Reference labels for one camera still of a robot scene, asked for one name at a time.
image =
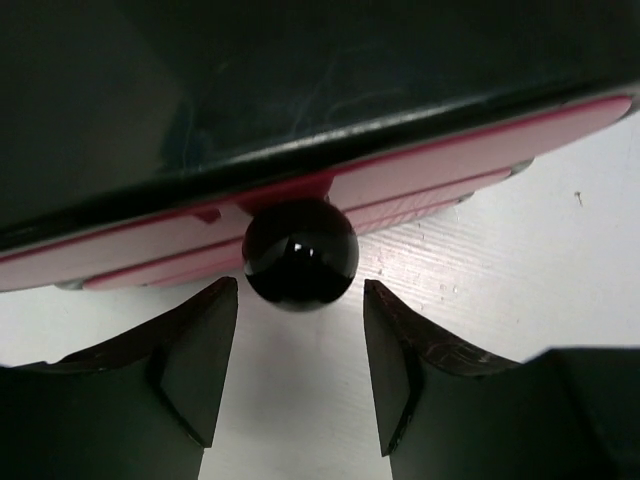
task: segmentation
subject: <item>knob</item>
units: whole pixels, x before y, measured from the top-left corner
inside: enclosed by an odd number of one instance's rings
[[[259,212],[247,229],[242,254],[253,289],[289,311],[310,311],[337,300],[358,267],[358,241],[349,220],[318,199]]]

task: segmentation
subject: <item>white table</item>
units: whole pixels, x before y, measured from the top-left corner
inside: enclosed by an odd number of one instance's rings
[[[364,278],[383,280],[425,316],[515,360],[554,345],[639,344],[639,216],[640,115],[454,209],[362,238],[356,281],[322,311],[282,313],[234,272],[238,326],[201,478],[391,478],[364,344]],[[0,363],[56,361],[210,281],[1,294]]]

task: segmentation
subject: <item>glossy black panel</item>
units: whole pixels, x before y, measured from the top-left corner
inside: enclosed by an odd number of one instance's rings
[[[265,300],[305,311],[337,300],[358,267],[351,224],[322,200],[282,203],[260,212],[242,246],[245,274]]]
[[[634,95],[640,3],[25,0],[3,5],[0,62],[9,250]]]

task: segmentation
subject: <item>shiny black ball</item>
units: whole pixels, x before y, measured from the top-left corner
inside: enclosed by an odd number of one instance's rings
[[[349,220],[316,199],[281,203],[257,214],[242,245],[244,271],[265,300],[309,311],[338,299],[358,267]]]

